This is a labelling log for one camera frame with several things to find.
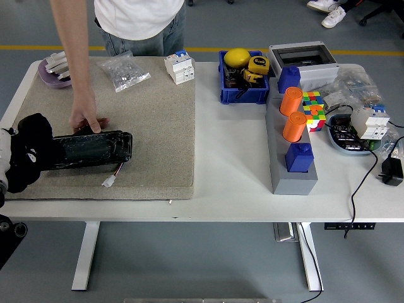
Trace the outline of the person's right hand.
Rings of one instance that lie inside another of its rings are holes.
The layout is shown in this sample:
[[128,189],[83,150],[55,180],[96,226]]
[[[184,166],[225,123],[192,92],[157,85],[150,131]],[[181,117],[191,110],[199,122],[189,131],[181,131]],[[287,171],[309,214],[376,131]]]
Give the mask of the person's right hand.
[[95,94],[92,90],[73,93],[69,124],[74,133],[89,126],[93,133],[100,133],[110,122],[107,117],[97,117]]

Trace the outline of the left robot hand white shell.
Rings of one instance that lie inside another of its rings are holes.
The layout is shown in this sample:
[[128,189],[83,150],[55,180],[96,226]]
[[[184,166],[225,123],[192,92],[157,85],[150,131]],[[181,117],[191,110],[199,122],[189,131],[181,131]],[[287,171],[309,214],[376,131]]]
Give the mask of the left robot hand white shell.
[[6,173],[10,168],[11,137],[16,134],[14,128],[1,128],[1,173]]

